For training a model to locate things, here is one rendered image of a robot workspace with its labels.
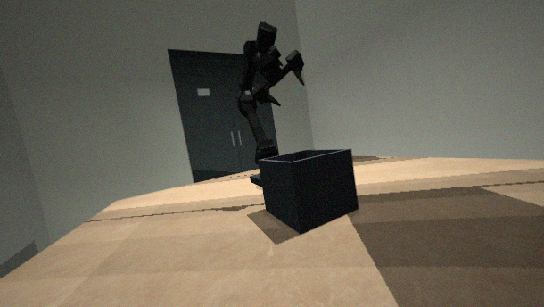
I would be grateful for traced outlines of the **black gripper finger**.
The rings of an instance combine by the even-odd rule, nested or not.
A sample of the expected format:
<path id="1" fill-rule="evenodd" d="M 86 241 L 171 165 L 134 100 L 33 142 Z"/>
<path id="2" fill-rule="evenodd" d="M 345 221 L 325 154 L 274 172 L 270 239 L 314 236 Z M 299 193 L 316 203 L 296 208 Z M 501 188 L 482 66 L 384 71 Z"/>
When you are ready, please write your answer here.
<path id="1" fill-rule="evenodd" d="M 272 96 L 270 95 L 264 88 L 262 88 L 257 96 L 264 102 L 270 102 L 273 104 L 276 104 L 278 106 L 281 106 L 280 103 Z"/>
<path id="2" fill-rule="evenodd" d="M 298 57 L 295 57 L 294 59 L 292 59 L 290 62 L 290 65 L 293 69 L 293 73 L 295 75 L 295 77 L 300 81 L 300 83 L 304 86 L 304 83 L 303 83 L 303 80 L 301 78 L 301 70 L 302 70 L 302 67 L 301 67 L 301 63 L 298 59 Z"/>

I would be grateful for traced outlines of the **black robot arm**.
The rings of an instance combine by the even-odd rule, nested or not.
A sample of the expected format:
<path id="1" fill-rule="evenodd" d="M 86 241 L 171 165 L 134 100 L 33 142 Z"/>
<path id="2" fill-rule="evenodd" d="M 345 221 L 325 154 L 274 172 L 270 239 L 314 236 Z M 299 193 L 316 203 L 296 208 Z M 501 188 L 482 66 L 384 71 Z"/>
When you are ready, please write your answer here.
<path id="1" fill-rule="evenodd" d="M 283 66 L 278 59 L 281 54 L 274 46 L 276 33 L 276 27 L 261 21 L 258 27 L 257 41 L 246 41 L 243 47 L 246 61 L 242 81 L 239 84 L 240 91 L 237 96 L 237 107 L 241 114 L 247 118 L 257 142 L 255 155 L 257 165 L 259 165 L 258 160 L 260 159 L 277 156 L 277 149 L 273 140 L 271 138 L 267 139 L 261 127 L 256 114 L 257 100 L 254 97 L 242 100 L 240 98 L 243 91 L 252 91 L 252 82 L 256 71 L 259 71 L 259 66 L 265 74 L 269 74 L 277 65 Z"/>

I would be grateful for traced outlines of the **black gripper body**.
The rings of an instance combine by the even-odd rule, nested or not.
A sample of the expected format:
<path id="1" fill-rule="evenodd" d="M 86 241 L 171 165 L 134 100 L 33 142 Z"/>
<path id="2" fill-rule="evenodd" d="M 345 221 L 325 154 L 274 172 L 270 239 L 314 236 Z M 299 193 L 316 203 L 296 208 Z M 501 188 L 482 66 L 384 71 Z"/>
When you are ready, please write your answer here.
<path id="1" fill-rule="evenodd" d="M 261 67 L 259 66 L 259 71 L 262 74 L 262 76 L 267 80 L 267 83 L 261 86 L 258 84 L 252 91 L 252 96 L 260 103 L 264 104 L 264 102 L 257 96 L 259 91 L 264 88 L 266 91 L 269 91 L 270 88 L 272 88 L 275 84 L 277 84 L 283 77 L 285 77 L 290 71 L 293 71 L 290 61 L 294 59 L 295 57 L 298 57 L 301 67 L 303 67 L 304 62 L 301 58 L 301 54 L 297 50 L 293 50 L 285 59 L 287 61 L 287 64 L 281 69 L 278 65 L 269 73 L 265 74 Z M 267 78 L 267 76 L 270 75 L 270 79 Z"/>

